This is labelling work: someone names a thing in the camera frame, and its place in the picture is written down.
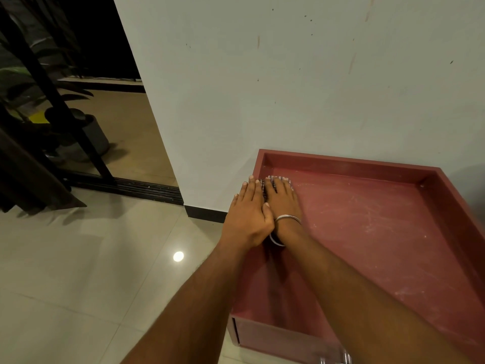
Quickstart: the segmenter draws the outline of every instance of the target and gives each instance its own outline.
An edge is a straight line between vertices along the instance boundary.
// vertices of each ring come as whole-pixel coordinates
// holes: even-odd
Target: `black baseboard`
[[[131,92],[145,93],[145,87],[140,84],[119,84],[110,82],[78,81],[74,82],[77,87],[90,91],[113,91],[113,92]]]
[[[185,212],[190,218],[198,218],[199,220],[206,220],[212,222],[224,223],[227,212],[209,210],[207,208],[199,208],[192,206],[184,206]]]
[[[100,176],[65,171],[64,178],[68,185],[100,192],[132,196],[134,198],[155,200],[157,202],[183,206],[182,194],[176,186],[145,183],[143,181],[114,178],[110,183]]]

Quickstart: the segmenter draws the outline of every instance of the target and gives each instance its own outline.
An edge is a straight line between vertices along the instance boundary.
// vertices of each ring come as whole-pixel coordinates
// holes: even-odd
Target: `hand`
[[[275,216],[275,219],[282,214],[290,214],[302,219],[302,211],[298,204],[298,197],[293,191],[288,179],[283,178],[283,181],[275,177],[274,179],[276,191],[273,188],[270,178],[264,179],[264,188],[268,197],[268,203],[270,204],[271,211]],[[278,237],[281,239],[281,231],[286,227],[300,228],[300,224],[292,218],[283,218],[276,222],[275,230]]]
[[[222,227],[221,242],[251,248],[263,242],[275,223],[268,203],[264,203],[259,180],[249,177],[234,198]]]

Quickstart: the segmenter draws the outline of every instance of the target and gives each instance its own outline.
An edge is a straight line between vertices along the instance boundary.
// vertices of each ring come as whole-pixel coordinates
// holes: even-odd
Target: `person's left arm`
[[[216,364],[247,251],[274,228],[261,184],[243,183],[221,239],[121,364]]]

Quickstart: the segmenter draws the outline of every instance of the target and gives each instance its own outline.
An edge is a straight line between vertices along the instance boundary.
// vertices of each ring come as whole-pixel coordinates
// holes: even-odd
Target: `tiled floor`
[[[180,206],[74,193],[87,208],[0,214],[2,363],[119,363],[221,232]],[[235,347],[227,334],[219,362],[291,363]]]
[[[92,91],[89,100],[69,101],[72,108],[94,115],[111,144],[102,156],[115,177],[178,186],[172,165],[144,93]],[[42,109],[50,104],[46,102]],[[67,161],[61,167],[98,175],[90,162]]]

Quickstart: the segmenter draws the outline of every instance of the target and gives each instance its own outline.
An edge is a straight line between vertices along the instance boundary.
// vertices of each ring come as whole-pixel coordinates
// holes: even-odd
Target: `metal bangle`
[[[298,217],[292,216],[291,214],[282,214],[281,216],[278,216],[278,217],[276,218],[276,220],[275,220],[275,223],[276,223],[276,221],[281,220],[282,218],[292,218],[292,219],[294,219],[294,220],[298,221],[298,223],[299,223],[300,225],[302,224],[302,222],[300,221],[300,219],[299,219]],[[276,245],[278,245],[278,246],[284,246],[283,244],[280,244],[280,243],[279,243],[279,242],[277,242],[275,239],[273,239],[273,237],[271,236],[271,234],[270,234],[270,240],[273,242],[273,244],[276,244]]]

